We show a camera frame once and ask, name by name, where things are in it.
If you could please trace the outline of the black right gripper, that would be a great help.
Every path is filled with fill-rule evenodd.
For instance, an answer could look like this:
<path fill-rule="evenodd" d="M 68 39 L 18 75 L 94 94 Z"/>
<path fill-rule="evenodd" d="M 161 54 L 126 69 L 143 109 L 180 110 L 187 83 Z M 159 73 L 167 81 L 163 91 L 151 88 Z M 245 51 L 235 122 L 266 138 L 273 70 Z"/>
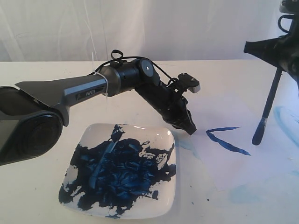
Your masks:
<path fill-rule="evenodd" d="M 245 42 L 244 53 L 288 73 L 293 80 L 299 80 L 299 36 L 286 34 L 281 37 Z"/>

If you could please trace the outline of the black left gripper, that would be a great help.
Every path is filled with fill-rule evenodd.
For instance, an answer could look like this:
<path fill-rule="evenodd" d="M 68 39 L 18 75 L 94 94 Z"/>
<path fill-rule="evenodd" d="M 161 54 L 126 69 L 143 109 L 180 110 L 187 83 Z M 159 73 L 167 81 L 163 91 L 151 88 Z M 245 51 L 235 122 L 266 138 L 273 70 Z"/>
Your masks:
<path fill-rule="evenodd" d="M 162 83 L 158 86 L 143 84 L 135 88 L 135 91 L 162 116 L 166 123 L 192 135 L 196 132 L 196 125 L 186 107 L 187 100 L 183 97 L 187 89 L 188 86 L 184 82 L 176 80 L 169 86 Z"/>

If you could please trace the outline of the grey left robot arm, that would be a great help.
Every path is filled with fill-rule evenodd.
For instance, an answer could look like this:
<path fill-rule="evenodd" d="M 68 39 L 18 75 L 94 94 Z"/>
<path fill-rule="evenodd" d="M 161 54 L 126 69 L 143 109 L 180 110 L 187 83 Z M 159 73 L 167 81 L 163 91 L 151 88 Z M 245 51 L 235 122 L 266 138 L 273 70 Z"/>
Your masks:
<path fill-rule="evenodd" d="M 199 81 L 187 73 L 161 81 L 162 69 L 141 56 L 121 56 L 92 73 L 53 81 L 23 81 L 0 89 L 0 163 L 7 165 L 43 155 L 69 124 L 72 106 L 103 94 L 135 90 L 176 129 L 196 131 L 184 92 L 197 93 Z"/>

